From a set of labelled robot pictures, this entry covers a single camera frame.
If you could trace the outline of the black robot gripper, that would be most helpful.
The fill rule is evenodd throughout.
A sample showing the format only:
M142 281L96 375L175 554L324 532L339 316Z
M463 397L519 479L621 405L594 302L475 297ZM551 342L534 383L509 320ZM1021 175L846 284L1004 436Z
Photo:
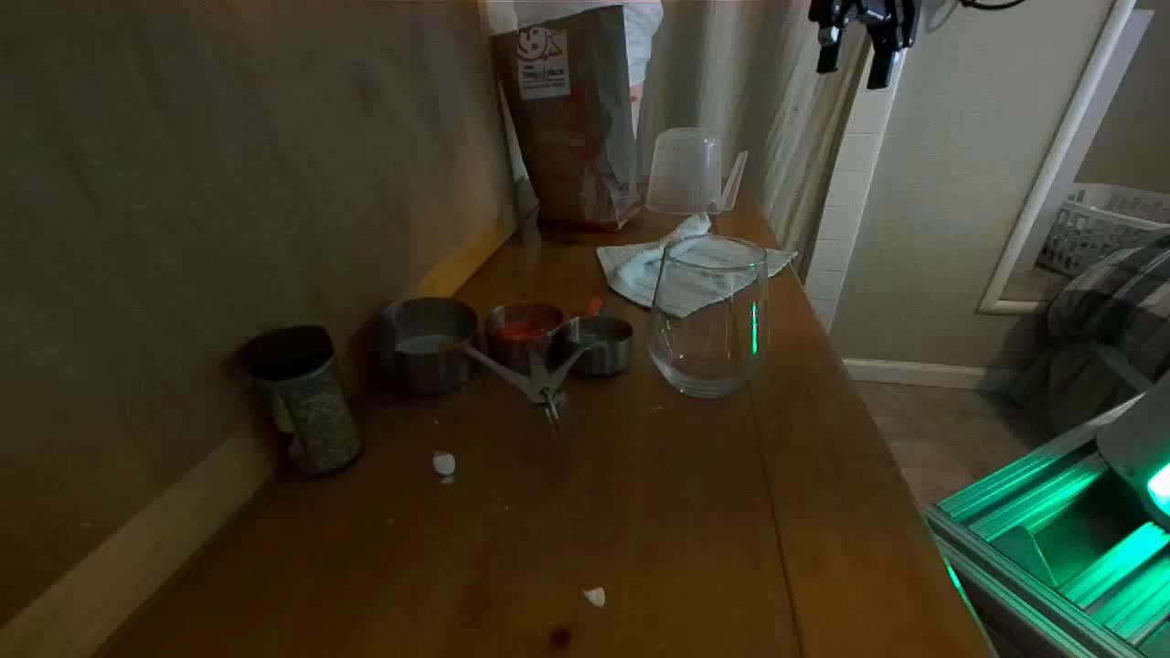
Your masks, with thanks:
M902 34L920 30L920 0L809 0L809 17L818 30L816 73L837 73L840 35L851 17L865 24L896 24ZM879 91L893 81L902 40L896 30L871 34L871 73L868 86Z

